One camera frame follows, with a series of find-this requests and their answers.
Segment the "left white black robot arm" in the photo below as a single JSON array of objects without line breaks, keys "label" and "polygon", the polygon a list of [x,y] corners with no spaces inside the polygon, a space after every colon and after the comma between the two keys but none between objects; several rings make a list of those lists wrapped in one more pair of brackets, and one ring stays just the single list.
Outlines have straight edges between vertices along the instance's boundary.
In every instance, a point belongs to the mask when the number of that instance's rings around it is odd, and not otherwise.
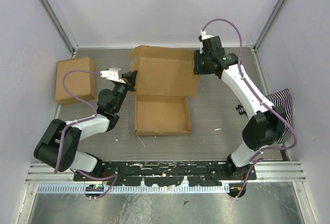
[{"label": "left white black robot arm", "polygon": [[114,83],[114,88],[99,92],[93,115],[73,121],[52,120],[34,150],[34,158],[52,167],[54,172],[71,169],[84,172],[92,181],[100,180],[104,174],[102,160],[78,152],[79,142],[115,127],[127,93],[136,90],[137,74],[136,70],[122,73],[115,67],[99,72],[98,76]]}]

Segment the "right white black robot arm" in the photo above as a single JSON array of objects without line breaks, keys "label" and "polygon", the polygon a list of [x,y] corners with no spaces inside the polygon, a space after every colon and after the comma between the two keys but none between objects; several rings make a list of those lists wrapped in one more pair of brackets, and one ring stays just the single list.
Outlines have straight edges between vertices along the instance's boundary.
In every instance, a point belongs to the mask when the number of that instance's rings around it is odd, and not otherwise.
[{"label": "right white black robot arm", "polygon": [[238,180],[262,149],[282,138],[286,111],[276,107],[255,86],[234,53],[227,54],[219,36],[201,34],[201,47],[194,52],[194,74],[214,74],[236,95],[249,118],[243,141],[225,163],[227,175]]}]

